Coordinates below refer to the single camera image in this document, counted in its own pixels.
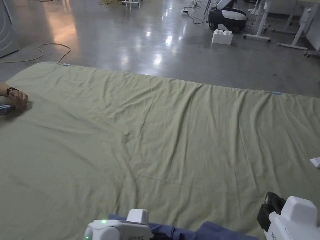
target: wristwatch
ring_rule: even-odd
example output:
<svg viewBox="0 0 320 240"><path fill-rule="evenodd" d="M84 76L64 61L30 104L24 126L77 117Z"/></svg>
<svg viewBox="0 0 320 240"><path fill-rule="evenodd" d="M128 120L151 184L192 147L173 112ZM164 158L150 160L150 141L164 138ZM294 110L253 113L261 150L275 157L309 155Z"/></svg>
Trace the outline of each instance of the wristwatch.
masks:
<svg viewBox="0 0 320 240"><path fill-rule="evenodd" d="M18 89L14 88L14 87L9 87L9 88L7 89L7 96L9 96L9 92L10 92L11 90L17 90L17 91L19 91Z"/></svg>

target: navy fabric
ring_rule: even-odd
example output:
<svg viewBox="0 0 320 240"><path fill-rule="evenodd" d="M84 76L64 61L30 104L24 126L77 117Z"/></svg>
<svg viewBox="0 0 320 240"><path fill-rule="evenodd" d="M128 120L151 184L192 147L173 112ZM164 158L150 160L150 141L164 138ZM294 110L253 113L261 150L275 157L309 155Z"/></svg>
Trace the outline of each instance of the navy fabric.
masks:
<svg viewBox="0 0 320 240"><path fill-rule="evenodd" d="M255 237L237 233L212 222L205 222L195 232L192 240L258 240Z"/></svg>
<svg viewBox="0 0 320 240"><path fill-rule="evenodd" d="M108 219L126 220L126 218L113 214L110 214ZM157 223L149 223L149 226L151 232L165 233L173 240L179 240L180 234L184 235L185 240L258 240L255 237L233 232L212 222L205 222L196 232Z"/></svg>

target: green bedsheet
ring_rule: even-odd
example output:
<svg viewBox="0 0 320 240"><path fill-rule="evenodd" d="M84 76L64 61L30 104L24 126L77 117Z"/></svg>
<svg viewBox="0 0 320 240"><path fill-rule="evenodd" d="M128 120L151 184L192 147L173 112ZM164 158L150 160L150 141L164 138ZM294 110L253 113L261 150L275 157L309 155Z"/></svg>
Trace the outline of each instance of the green bedsheet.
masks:
<svg viewBox="0 0 320 240"><path fill-rule="evenodd" d="M7 83L31 103L0 116L0 239L82 239L132 208L263 239L267 191L320 209L320 99L52 62Z"/></svg>

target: concrete floor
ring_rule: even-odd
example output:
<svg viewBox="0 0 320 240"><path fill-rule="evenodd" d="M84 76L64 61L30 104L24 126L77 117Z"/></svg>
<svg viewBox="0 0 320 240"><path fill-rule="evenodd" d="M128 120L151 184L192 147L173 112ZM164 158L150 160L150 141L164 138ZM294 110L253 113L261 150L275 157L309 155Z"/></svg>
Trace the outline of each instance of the concrete floor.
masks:
<svg viewBox="0 0 320 240"><path fill-rule="evenodd" d="M208 24L192 24L182 15L181 8L189 5L183 0L144 0L140 10L132 11L125 5L106 8L98 0L7 2L21 50L0 61L36 57L38 45L55 42L71 48L62 62L72 65L320 97L320 60L276 45L291 42L292 36L267 32L273 38L268 44L234 35L231 46L211 44ZM194 16L203 18L203 12L204 7ZM285 20L268 18L268 23L276 28ZM247 27L245 32L255 30ZM58 61L67 51L61 46L43 50L35 61L0 64L0 81L35 63Z"/></svg>

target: robot vacuum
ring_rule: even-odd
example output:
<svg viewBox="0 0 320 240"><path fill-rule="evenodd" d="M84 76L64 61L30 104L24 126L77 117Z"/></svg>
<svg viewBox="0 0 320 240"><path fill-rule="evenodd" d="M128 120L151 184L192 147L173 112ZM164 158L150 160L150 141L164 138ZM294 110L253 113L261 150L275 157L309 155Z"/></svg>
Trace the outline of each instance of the robot vacuum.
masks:
<svg viewBox="0 0 320 240"><path fill-rule="evenodd" d="M247 22L245 12L232 8L236 0L221 0L208 14L208 23L211 30L218 29L218 25L224 25L233 33L240 33Z"/></svg>

